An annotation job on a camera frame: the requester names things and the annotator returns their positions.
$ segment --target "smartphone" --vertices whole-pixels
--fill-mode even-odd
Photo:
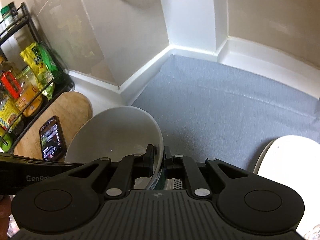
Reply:
[[[39,130],[42,159],[56,161],[66,152],[59,118],[54,115]]]

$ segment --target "white bowl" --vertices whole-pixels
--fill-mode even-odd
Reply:
[[[156,147],[154,174],[136,179],[134,188],[150,189],[158,179],[163,158],[161,130],[146,111],[133,106],[110,108],[90,119],[72,140],[65,162],[89,163],[101,157],[119,162],[124,156],[145,154],[148,144]]]

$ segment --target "phone screen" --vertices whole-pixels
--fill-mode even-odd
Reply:
[[[40,128],[40,143],[44,160],[55,160],[64,149],[64,140],[59,122],[51,117]]]

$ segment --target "white wall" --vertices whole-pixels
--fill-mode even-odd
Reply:
[[[70,70],[122,85],[169,45],[160,0],[26,0]]]
[[[0,0],[0,7],[9,4],[10,2],[14,2],[16,8],[20,7],[20,4],[25,0]],[[20,52],[26,46],[30,45],[33,42],[33,38],[27,26],[23,27],[21,30],[16,32],[14,36],[9,38],[2,46],[2,50],[4,51],[6,57],[14,62],[16,66],[20,69],[24,68],[26,64],[20,57]]]
[[[320,69],[320,0],[228,0],[229,35],[280,49]]]
[[[169,43],[216,51],[216,37],[221,43],[227,36],[226,3],[226,0],[161,0]]]

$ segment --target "white plate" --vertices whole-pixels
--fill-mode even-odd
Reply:
[[[320,224],[319,165],[320,144],[302,136],[288,135],[275,140],[260,167],[256,167],[259,176],[284,184],[302,197],[305,212],[297,228],[301,236]]]

